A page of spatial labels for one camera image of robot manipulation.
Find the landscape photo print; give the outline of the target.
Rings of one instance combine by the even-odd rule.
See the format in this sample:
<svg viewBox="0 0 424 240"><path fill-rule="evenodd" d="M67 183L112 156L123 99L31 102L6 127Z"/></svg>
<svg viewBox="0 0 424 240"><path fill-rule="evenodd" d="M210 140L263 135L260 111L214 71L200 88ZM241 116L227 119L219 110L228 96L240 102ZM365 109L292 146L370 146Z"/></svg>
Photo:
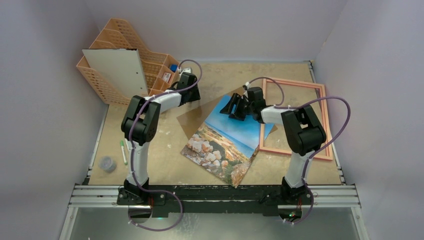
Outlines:
<svg viewBox="0 0 424 240"><path fill-rule="evenodd" d="M261 124L250 115L240 121L220 113L229 101L221 97L180 153L237 188L258 153Z"/></svg>

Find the pink picture frame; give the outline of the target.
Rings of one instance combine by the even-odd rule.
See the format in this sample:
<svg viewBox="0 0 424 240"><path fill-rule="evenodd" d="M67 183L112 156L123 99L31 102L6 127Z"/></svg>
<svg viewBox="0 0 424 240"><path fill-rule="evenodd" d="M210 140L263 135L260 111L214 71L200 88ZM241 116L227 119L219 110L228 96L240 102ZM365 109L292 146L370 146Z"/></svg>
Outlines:
<svg viewBox="0 0 424 240"><path fill-rule="evenodd" d="M258 106L250 107L253 118L259 120L260 135L258 150L290 156L294 153L304 155L315 151L315 160L332 161L333 150L327 145L332 139L329 125L325 85L312 82L262 77L262 88L254 98ZM268 104L267 96L272 90L268 83L275 83L283 92L283 102ZM283 127L283 148L266 146L265 127Z"/></svg>

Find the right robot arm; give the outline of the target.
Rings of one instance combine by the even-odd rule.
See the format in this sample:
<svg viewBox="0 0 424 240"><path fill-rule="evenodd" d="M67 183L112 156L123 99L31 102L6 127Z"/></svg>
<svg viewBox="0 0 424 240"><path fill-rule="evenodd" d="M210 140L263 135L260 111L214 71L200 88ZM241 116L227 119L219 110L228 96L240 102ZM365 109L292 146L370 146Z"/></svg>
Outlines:
<svg viewBox="0 0 424 240"><path fill-rule="evenodd" d="M239 121L250 115L260 124L283 126L291 157L288 171L282 178L280 196L284 202L292 204L307 191L309 161L327 141L327 134L311 101L293 108L267 105L261 87L243 88L245 94L234 93L220 113Z"/></svg>

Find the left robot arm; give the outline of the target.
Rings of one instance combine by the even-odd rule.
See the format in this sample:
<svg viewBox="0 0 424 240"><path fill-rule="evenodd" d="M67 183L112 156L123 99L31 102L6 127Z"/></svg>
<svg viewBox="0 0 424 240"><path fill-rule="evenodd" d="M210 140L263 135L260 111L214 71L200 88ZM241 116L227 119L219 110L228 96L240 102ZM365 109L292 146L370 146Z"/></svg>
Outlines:
<svg viewBox="0 0 424 240"><path fill-rule="evenodd" d="M162 93L131 98L121 123L124 138L130 146L128 175L123 188L138 205L146 203L148 185L148 151L156 135L160 114L172 108L200 99L199 79L193 73L183 72L178 82Z"/></svg>

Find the blue item in organizer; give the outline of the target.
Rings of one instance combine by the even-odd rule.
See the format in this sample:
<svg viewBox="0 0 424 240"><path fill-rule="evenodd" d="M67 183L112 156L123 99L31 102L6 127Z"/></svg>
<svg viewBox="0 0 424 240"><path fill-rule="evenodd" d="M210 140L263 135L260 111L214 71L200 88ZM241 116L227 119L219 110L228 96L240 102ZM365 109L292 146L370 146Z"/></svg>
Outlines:
<svg viewBox="0 0 424 240"><path fill-rule="evenodd" d="M169 66L169 69L172 71L172 72L176 72L177 70L178 70L178 65L177 64L171 64L170 66Z"/></svg>

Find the white red small box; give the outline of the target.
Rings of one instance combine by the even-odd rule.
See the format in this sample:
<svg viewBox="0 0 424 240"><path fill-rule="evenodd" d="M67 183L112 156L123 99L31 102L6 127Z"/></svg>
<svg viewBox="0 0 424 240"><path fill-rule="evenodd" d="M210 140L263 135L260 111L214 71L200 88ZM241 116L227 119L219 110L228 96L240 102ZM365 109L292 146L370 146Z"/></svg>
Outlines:
<svg viewBox="0 0 424 240"><path fill-rule="evenodd" d="M169 83L171 80L172 74L169 72L165 72L162 76L162 80L166 83Z"/></svg>

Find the orange plastic file organizer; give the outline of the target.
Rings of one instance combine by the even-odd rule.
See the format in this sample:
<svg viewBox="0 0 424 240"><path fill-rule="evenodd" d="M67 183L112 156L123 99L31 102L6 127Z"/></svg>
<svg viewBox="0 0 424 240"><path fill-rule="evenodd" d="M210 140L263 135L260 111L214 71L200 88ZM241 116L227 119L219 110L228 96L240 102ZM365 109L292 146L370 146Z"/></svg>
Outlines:
<svg viewBox="0 0 424 240"><path fill-rule="evenodd" d="M177 78L179 62L147 48L131 24L110 18L76 67L100 99L127 106L135 96L164 92Z"/></svg>

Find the brown cardboard backing board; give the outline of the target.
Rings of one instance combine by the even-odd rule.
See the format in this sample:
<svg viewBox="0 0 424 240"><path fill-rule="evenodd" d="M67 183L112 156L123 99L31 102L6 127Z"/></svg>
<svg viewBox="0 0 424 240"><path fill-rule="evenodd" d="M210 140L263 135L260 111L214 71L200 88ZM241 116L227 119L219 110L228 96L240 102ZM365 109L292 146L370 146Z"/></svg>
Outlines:
<svg viewBox="0 0 424 240"><path fill-rule="evenodd" d="M196 133L197 129L202 125L202 123L206 120L206 118L210 115L212 110L216 107L216 105L221 101L223 97L231 97L232 94L242 93L243 88L238 87L224 95L221 95L207 103L201 104L195 107L192 110L178 116L176 119L178 120L186 138L189 140L193 134Z"/></svg>

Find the white binder in organizer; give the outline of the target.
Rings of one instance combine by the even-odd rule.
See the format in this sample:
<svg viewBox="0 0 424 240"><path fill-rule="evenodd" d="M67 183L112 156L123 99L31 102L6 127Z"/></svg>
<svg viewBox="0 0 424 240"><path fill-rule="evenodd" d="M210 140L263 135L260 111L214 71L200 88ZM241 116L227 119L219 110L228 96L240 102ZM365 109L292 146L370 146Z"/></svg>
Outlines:
<svg viewBox="0 0 424 240"><path fill-rule="evenodd" d="M82 50L89 66L127 98L149 94L139 51L135 48Z"/></svg>

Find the green marker pen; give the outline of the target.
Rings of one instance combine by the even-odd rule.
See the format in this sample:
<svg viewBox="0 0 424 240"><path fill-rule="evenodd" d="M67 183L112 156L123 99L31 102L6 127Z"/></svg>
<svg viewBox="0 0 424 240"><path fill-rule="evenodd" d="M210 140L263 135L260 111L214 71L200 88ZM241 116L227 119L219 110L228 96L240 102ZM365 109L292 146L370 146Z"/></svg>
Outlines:
<svg viewBox="0 0 424 240"><path fill-rule="evenodd" d="M123 163L124 163L124 165L127 166L128 165L128 161L127 161L127 156L126 156L124 141L121 140L119 144L120 144L120 149L121 149Z"/></svg>

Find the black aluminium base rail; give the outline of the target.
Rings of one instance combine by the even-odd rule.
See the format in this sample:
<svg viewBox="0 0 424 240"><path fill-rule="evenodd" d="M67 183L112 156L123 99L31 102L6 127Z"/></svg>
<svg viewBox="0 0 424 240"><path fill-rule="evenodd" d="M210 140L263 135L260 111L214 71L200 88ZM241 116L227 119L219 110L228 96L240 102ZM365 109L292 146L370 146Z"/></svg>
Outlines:
<svg viewBox="0 0 424 240"><path fill-rule="evenodd" d="M169 214L261 214L265 217L299 218L310 207L360 207L353 185L312 185L291 199L283 198L278 185L151 185L169 193L129 193L118 185L77 185L71 208L129 210L141 218L167 218Z"/></svg>

